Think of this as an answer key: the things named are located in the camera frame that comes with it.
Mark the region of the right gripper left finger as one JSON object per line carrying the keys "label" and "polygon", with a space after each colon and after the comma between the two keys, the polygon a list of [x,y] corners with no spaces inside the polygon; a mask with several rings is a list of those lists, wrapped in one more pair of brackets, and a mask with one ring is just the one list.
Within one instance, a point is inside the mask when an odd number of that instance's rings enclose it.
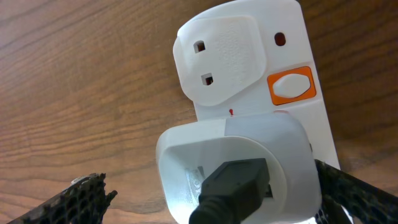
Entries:
{"label": "right gripper left finger", "polygon": [[78,177],[70,186],[9,224],[102,224],[118,192],[106,192],[105,173]]}

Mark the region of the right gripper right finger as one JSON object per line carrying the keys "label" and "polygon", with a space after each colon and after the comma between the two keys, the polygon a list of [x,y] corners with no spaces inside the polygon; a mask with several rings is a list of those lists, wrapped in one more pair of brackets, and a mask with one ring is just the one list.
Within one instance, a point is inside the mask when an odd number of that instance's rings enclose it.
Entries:
{"label": "right gripper right finger", "polygon": [[315,161],[322,204],[316,223],[397,224],[397,197],[318,159]]}

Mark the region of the white power strip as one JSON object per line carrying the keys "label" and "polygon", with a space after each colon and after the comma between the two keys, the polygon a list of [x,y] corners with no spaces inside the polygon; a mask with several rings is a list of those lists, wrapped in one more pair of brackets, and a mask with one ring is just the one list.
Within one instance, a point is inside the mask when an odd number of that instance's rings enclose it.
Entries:
{"label": "white power strip", "polygon": [[315,158],[339,167],[300,3],[230,1],[207,9],[186,23],[229,16],[255,18],[267,57],[266,71],[258,81],[219,105],[202,106],[192,101],[196,117],[208,120],[286,111],[304,126]]}

